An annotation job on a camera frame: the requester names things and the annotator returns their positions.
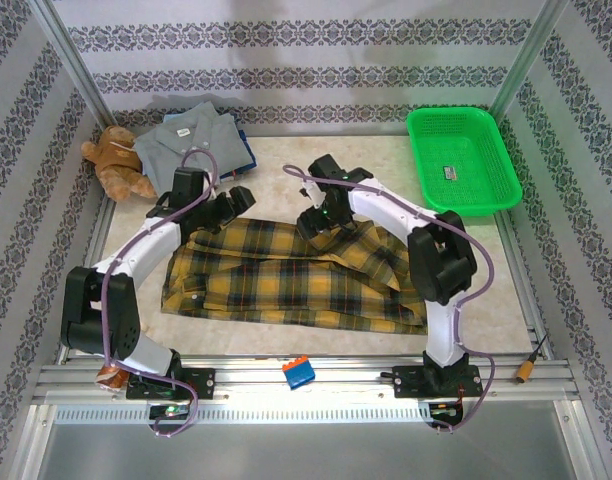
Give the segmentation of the aluminium frame post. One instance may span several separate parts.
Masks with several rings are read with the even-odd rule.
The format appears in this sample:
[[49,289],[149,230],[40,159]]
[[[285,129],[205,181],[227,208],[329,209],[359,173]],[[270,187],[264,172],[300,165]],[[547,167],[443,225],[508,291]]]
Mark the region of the aluminium frame post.
[[26,0],[100,127],[117,123],[52,0]]
[[569,3],[570,0],[543,0],[539,14],[490,106],[489,113],[497,123],[503,120],[540,50]]

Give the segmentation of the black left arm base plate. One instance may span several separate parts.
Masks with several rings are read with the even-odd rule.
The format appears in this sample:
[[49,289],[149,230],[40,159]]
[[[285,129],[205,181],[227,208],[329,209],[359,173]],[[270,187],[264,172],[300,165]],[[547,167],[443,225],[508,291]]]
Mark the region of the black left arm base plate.
[[[215,385],[215,370],[210,368],[182,368],[173,373],[175,380],[190,386],[200,400],[211,400]],[[128,400],[189,401],[192,394],[169,381],[154,380],[130,374],[126,390]]]

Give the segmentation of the yellow plaid long sleeve shirt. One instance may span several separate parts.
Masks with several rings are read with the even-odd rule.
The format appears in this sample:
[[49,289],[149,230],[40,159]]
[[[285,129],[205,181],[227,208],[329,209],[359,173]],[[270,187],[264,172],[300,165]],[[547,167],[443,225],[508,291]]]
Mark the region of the yellow plaid long sleeve shirt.
[[426,307],[404,244],[371,221],[311,240],[283,222],[238,218],[193,233],[168,263],[167,314],[424,335]]

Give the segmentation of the brown snack packet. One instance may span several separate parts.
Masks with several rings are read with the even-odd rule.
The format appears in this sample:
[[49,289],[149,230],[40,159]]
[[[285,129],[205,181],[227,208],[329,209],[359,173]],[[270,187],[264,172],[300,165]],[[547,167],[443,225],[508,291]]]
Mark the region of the brown snack packet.
[[102,366],[98,371],[95,383],[102,389],[119,391],[126,384],[129,377],[127,371],[115,366]]

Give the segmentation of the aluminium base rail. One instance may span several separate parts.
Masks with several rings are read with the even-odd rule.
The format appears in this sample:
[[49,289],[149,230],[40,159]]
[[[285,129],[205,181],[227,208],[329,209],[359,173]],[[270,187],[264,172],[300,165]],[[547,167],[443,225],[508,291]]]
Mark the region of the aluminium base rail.
[[[291,392],[282,365],[287,358],[279,356],[186,356],[183,364],[215,370],[213,398],[216,402],[243,400],[246,396],[266,396],[273,401]],[[522,356],[497,355],[495,369],[482,358],[472,363],[479,368],[482,380],[491,380],[490,400],[570,400],[580,397],[579,382],[566,360],[539,360],[529,380],[515,381],[515,373],[524,361]],[[394,396],[393,387],[383,372],[394,366],[417,365],[419,356],[315,356],[310,359],[316,379],[301,393],[345,402],[377,400],[385,402]],[[114,394],[94,384],[101,359],[73,355],[58,365],[40,369],[31,396],[33,405],[44,404],[111,404],[122,403],[125,395]]]

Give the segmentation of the grey folded button shirt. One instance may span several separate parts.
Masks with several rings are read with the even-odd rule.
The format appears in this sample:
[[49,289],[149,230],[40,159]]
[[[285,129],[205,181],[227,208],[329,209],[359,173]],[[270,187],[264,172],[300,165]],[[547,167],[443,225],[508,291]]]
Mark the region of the grey folded button shirt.
[[171,189],[175,170],[182,165],[211,171],[209,156],[201,152],[191,156],[186,153],[199,148],[209,151],[215,159],[210,151],[212,135],[224,127],[237,127],[234,117],[229,113],[220,114],[212,103],[204,102],[186,111],[182,121],[162,122],[137,137],[134,149],[156,193],[162,195]]

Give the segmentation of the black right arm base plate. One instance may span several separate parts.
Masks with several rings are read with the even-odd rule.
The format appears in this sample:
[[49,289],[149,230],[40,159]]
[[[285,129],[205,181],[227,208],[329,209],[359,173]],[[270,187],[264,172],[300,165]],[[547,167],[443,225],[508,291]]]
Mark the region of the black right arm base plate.
[[430,366],[395,366],[396,398],[478,397],[483,393],[476,366],[435,368]]

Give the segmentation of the blue orange toy block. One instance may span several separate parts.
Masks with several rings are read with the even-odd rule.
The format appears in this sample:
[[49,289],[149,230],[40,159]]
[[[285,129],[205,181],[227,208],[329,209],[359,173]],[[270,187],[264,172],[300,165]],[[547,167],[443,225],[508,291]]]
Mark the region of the blue orange toy block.
[[307,356],[301,356],[284,364],[282,371],[291,390],[300,388],[315,380],[315,371]]

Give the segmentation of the aluminium side rail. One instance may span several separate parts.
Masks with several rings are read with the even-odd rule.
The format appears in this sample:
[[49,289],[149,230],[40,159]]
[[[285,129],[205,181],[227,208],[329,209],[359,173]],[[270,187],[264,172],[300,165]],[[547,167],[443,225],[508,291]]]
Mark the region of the aluminium side rail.
[[[88,268],[102,258],[114,210],[115,203],[108,197],[104,197],[100,201],[98,214],[89,232],[87,248],[83,257],[75,264],[75,267]],[[58,366],[65,365],[69,359],[70,347],[65,342],[65,336],[66,327],[64,322],[61,322],[59,350],[55,357],[55,364]]]

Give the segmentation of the yellow handled screwdriver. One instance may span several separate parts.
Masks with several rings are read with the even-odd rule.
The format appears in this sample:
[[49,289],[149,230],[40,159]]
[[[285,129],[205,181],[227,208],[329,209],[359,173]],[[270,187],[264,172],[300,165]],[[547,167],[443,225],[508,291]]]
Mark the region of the yellow handled screwdriver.
[[541,347],[543,343],[547,340],[548,336],[545,335],[537,344],[537,346],[533,349],[531,354],[524,360],[524,362],[517,369],[515,374],[515,382],[517,384],[526,383],[530,378],[532,371],[534,369],[535,362],[540,354]]

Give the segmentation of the green plastic basket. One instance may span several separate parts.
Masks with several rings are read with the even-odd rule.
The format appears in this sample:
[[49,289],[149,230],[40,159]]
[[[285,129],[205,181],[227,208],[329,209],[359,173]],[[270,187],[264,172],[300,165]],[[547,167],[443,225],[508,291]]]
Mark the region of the green plastic basket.
[[[485,217],[511,209],[522,187],[494,118],[476,107],[427,107],[407,115],[422,195],[437,212]],[[446,180],[444,166],[458,180]]]

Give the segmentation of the brown teddy bear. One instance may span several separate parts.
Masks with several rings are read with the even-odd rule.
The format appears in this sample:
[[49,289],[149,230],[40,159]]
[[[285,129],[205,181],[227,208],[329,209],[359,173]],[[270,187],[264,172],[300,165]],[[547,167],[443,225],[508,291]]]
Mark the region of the brown teddy bear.
[[95,174],[107,196],[123,202],[132,194],[146,199],[157,197],[154,186],[142,172],[142,162],[134,149],[136,136],[120,126],[107,127],[97,143],[81,145],[83,158],[94,165]]

